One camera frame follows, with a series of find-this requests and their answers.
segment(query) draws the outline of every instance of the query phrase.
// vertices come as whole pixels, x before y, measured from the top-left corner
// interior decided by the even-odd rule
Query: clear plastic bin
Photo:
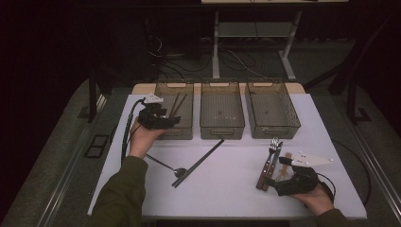
[[[168,129],[158,139],[191,140],[193,138],[194,80],[159,79],[154,94],[164,99],[162,107],[167,109],[167,117],[172,114],[181,117],[180,123],[173,129]]]
[[[253,138],[292,139],[301,127],[283,79],[247,79],[245,96]]]
[[[244,132],[236,79],[204,79],[200,95],[200,138],[239,140]]]

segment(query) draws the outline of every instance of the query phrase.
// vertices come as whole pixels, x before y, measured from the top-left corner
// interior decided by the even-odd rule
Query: black wall
[[[88,65],[67,4],[2,2],[0,14],[2,221]]]
[[[401,136],[401,4],[386,9],[387,23],[363,56],[355,76]]]

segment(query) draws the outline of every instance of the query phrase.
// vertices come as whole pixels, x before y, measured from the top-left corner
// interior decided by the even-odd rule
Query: white table
[[[121,141],[131,106],[144,95],[131,95],[115,132],[106,163],[100,175],[88,214],[92,212],[101,187],[120,168]],[[200,95],[194,98],[194,138],[182,141],[156,141],[149,154],[173,166],[190,168],[213,147],[217,140],[201,140],[199,114]],[[291,140],[284,140],[285,152],[299,151],[334,159],[334,164],[316,166],[337,188],[335,205],[348,218],[366,218],[366,210],[348,177],[328,133],[307,94],[291,95],[302,127]],[[209,218],[209,219],[295,219],[312,214],[298,201],[278,197],[270,188],[263,192],[255,188],[263,164],[268,157],[270,140],[255,140],[242,98],[246,127],[241,140],[226,140],[177,188],[173,172],[146,158],[149,168],[146,178],[147,195],[143,204],[144,218]],[[143,107],[138,105],[135,114]]]

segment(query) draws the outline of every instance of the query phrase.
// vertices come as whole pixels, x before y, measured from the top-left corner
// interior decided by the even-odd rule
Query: hand
[[[153,142],[159,135],[165,132],[166,130],[148,130],[138,123],[138,117],[136,117],[130,130],[131,142],[130,153],[128,155],[142,159],[145,158]]]
[[[335,208],[333,202],[319,183],[313,191],[292,195],[291,197],[303,202],[315,216],[319,216]]]

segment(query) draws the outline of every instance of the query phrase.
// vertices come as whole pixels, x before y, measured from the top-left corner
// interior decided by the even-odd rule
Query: cable on floor
[[[180,71],[178,71],[176,68],[173,68],[173,67],[168,66],[168,65],[165,65],[165,64],[162,64],[162,65],[160,65],[160,66],[165,67],[165,68],[172,69],[174,72],[176,72],[178,75],[180,75],[180,77],[183,79],[183,74],[182,74]]]
[[[182,70],[184,70],[186,72],[197,73],[197,72],[200,72],[202,70],[205,70],[207,68],[207,66],[209,66],[211,60],[212,60],[212,56],[210,56],[210,58],[208,58],[208,60],[207,60],[207,63],[202,68],[199,68],[199,69],[187,69],[187,68],[184,68],[184,67],[180,66],[179,64],[177,64],[177,63],[175,63],[173,61],[167,61],[166,63],[173,64],[173,65],[179,67],[180,69],[182,69]]]
[[[372,180],[371,180],[371,176],[370,176],[370,174],[369,174],[368,167],[363,163],[363,161],[357,156],[357,154],[356,154],[353,150],[349,149],[349,148],[346,147],[343,143],[341,143],[341,142],[339,142],[339,141],[337,141],[337,140],[331,139],[331,141],[335,142],[336,144],[338,144],[338,145],[340,145],[341,147],[343,147],[343,148],[345,148],[346,150],[348,150],[351,154],[353,154],[353,155],[357,158],[357,160],[358,160],[358,161],[360,162],[360,164],[362,165],[363,170],[365,171],[365,174],[366,174],[366,179],[367,179],[367,181],[368,181],[368,192],[367,192],[367,195],[366,195],[365,200],[363,201],[363,205],[366,206],[366,204],[367,204],[368,201],[369,201],[369,198],[371,197],[371,192],[372,192]]]
[[[245,69],[247,69],[248,71],[250,71],[251,73],[253,73],[253,74],[255,74],[255,75],[257,75],[257,76],[259,76],[259,77],[262,77],[262,78],[267,78],[266,76],[263,76],[263,75],[261,75],[261,74],[259,74],[259,73],[256,73],[256,72],[254,72],[252,69],[250,69],[233,51],[231,51],[231,50],[227,50],[226,49],[226,51],[228,51],[229,53],[231,53],[236,59],[238,59],[238,61],[245,67]]]

